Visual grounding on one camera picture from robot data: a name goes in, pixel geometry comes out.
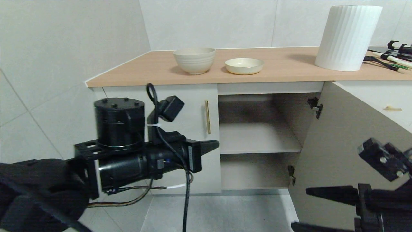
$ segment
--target bolt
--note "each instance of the bolt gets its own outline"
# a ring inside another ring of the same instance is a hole
[[[385,157],[381,157],[379,160],[381,161],[381,163],[386,163],[388,161]]]

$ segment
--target ceramic bowl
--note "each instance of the ceramic bowl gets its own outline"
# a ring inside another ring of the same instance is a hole
[[[226,69],[234,74],[251,75],[260,72],[265,62],[260,59],[235,58],[225,62]]]
[[[178,66],[192,75],[203,74],[212,67],[216,49],[208,47],[184,48],[173,52]]]

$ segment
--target door hinge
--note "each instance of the door hinge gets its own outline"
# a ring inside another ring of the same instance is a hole
[[[296,182],[296,177],[293,175],[295,173],[295,167],[292,165],[288,165],[288,172],[289,172],[289,178],[290,182],[292,183],[292,186],[295,185]]]
[[[310,108],[314,111],[316,111],[316,118],[319,119],[321,116],[321,112],[323,109],[323,104],[318,105],[319,99],[317,97],[314,98],[309,98],[308,99],[308,104]]]

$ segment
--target wooden countertop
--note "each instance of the wooden countertop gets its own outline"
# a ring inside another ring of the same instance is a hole
[[[317,47],[247,48],[216,50],[211,69],[201,75],[181,70],[173,51],[153,51],[135,58],[86,82],[88,87],[154,85],[294,82],[326,80],[412,80],[412,71],[395,72],[376,63],[365,62],[359,71],[343,72],[314,65]],[[262,59],[262,71],[253,75],[235,75],[225,68],[225,61],[247,57]]]

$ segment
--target white plate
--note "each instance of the white plate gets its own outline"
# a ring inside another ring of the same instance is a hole
[[[235,58],[225,61],[226,69],[234,74],[251,75],[260,72],[265,62],[260,59]]]

